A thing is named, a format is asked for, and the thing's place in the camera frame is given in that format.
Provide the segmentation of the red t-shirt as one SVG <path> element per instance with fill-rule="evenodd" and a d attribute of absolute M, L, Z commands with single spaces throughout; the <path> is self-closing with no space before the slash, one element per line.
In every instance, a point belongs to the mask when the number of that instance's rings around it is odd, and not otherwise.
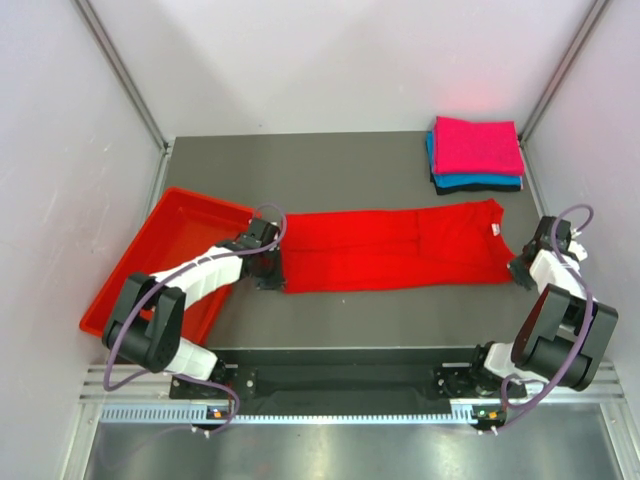
<path fill-rule="evenodd" d="M 503 284 L 514 254 L 493 199 L 439 207 L 291 214 L 289 294 Z"/>

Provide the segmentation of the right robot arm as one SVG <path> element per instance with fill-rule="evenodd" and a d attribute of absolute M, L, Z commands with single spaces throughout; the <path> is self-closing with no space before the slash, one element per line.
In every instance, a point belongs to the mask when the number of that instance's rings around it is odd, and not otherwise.
<path fill-rule="evenodd" d="M 519 401 L 529 386 L 550 383 L 561 368 L 560 387 L 583 391 L 591 384 L 619 315 L 597 300 L 587 303 L 587 291 L 575 278 L 587 252 L 576 235 L 569 221 L 542 217 L 508 264 L 517 284 L 539 294 L 515 340 L 476 346 L 466 367 L 436 368 L 440 396 Z"/>

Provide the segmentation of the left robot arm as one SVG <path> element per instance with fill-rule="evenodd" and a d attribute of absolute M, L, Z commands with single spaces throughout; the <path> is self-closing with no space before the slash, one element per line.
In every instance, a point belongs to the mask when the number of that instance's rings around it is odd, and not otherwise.
<path fill-rule="evenodd" d="M 245 232 L 191 260 L 151 275 L 130 275 L 102 335 L 109 350 L 104 390 L 113 392 L 147 373 L 168 373 L 205 396 L 226 391 L 227 374 L 216 354 L 182 335 L 185 313 L 246 277 L 281 287 L 280 242 L 287 229 L 286 218 L 276 223 L 254 216 Z"/>

